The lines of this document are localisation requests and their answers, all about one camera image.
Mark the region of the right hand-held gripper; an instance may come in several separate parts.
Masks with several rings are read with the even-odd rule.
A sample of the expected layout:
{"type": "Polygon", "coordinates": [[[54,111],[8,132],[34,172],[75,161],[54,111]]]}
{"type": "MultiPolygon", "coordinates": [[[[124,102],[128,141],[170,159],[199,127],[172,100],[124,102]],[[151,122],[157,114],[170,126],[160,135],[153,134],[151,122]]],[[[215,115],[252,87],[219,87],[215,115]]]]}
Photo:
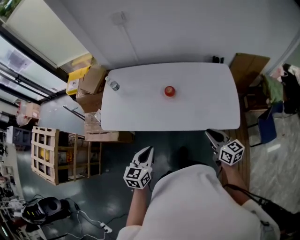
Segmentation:
{"type": "MultiPolygon", "coordinates": [[[[207,131],[205,131],[205,134],[208,137],[213,150],[217,149],[217,142],[228,142],[230,140],[230,137],[221,130],[207,129],[207,131]]],[[[245,147],[239,140],[233,140],[228,144],[220,147],[220,149],[215,154],[215,160],[232,166],[242,159],[244,150],[245,147]]]]}

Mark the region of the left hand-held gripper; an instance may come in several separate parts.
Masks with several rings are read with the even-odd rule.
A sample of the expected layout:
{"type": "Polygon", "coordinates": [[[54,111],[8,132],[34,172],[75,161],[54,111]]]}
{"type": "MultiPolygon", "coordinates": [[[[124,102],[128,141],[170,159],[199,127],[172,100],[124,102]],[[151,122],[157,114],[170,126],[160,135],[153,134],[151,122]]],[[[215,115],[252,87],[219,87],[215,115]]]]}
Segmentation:
{"type": "Polygon", "coordinates": [[[129,188],[144,189],[152,179],[154,147],[148,146],[137,152],[126,167],[123,179],[129,188]]]}

